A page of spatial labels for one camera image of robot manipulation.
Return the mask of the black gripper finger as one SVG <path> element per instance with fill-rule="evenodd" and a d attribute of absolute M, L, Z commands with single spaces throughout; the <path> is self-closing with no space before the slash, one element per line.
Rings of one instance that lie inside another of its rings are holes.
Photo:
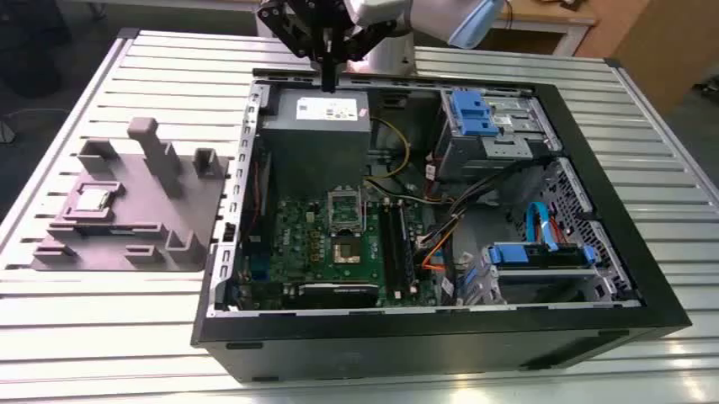
<path fill-rule="evenodd" d="M 396 1 L 331 1 L 330 91 L 342 65 L 360 61 L 396 27 Z"/>
<path fill-rule="evenodd" d="M 312 12 L 303 5 L 300 16 L 294 19 L 287 14 L 287 6 L 291 1 L 261 1 L 256 11 L 260 22 L 269 28 L 298 58 L 308 57 L 316 64 L 320 72 L 320 88 L 330 90 L 330 68 L 326 56 L 324 29 L 316 25 L 307 25 Z"/>

